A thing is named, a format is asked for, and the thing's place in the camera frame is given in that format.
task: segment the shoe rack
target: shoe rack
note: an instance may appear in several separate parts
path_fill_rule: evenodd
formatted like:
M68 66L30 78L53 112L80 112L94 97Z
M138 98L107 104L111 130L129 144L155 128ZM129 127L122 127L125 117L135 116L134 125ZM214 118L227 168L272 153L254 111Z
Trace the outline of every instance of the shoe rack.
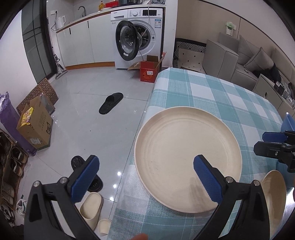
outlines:
M16 209L16 202L17 202L17 191L19 187L19 182L22 176L18 176L10 167L10 158L12 157L12 148L17 147L19 151L22 152L25 158L25 163L19 165L19 167L24 171L24 166L28 160L28 154L18 145L16 144L10 137L7 135L1 128L0 128L0 137L1 141L5 142L5 146L1 147L4 149L5 153L1 153L0 156L0 205L6 204L9 206L13 211ZM7 200L4 199L3 195L9 195L13 199L13 204L9 203Z

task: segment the checkered tablecloth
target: checkered tablecloth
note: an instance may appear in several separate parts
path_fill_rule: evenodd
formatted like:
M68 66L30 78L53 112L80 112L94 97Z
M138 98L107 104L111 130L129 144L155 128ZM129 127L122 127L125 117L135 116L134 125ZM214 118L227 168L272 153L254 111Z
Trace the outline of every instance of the checkered tablecloth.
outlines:
M242 153L240 182L261 180L276 168L276 160L253 152L254 144L262 141L265 131L279 132L281 128L282 119L268 100L216 77L168 68L157 77L144 122L157 112L175 106L203 109L230 128ZM134 158L125 171L108 240L130 239L141 232L148 234L149 240L193 239L210 218L208 213L181 213L157 202L141 183ZM228 233L239 204L236 202L222 235Z

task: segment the electric kettle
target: electric kettle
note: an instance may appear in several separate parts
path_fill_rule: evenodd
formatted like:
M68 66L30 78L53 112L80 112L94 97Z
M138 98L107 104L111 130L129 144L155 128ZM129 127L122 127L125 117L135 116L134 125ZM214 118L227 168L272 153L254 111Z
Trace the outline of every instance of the electric kettle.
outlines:
M61 27L63 27L65 25L65 16L62 16L62 17L58 17L56 20L55 20L55 23L56 23L56 29L59 29Z

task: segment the washing machine door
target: washing machine door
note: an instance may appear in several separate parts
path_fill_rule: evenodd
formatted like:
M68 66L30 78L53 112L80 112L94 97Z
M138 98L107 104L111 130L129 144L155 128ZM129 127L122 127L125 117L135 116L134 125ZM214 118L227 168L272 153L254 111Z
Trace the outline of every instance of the washing machine door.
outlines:
M116 45L125 61L133 60L139 50L140 41L136 27L129 21L120 21L116 28Z

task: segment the shelf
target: shelf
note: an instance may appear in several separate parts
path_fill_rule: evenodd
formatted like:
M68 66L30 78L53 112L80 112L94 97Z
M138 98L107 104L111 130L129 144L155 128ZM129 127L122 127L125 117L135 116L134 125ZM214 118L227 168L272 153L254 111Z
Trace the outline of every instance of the shelf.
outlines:
M13 211L15 211L19 182L20 182L20 179L23 177L24 174L22 174L22 176L19 177L10 168L10 157L11 157L12 147L17 147L25 157L25 163L19 165L23 171L24 171L24 167L25 167L25 165L27 163L29 155L18 144L13 142L11 140L11 138L5 132L3 132L3 133L5 134L7 139L10 141L11 146L9 148L9 152L6 154L6 160L5 160L5 164L4 164L4 167L3 167L3 176L0 179L1 180L1 182L0 182L0 205L5 203ZM14 189L14 197L13 197L13 204L12 205L9 204L5 199L2 198L2 192L3 192L3 184L2 183L3 182L6 182L7 184L11 185L13 187L13 189Z

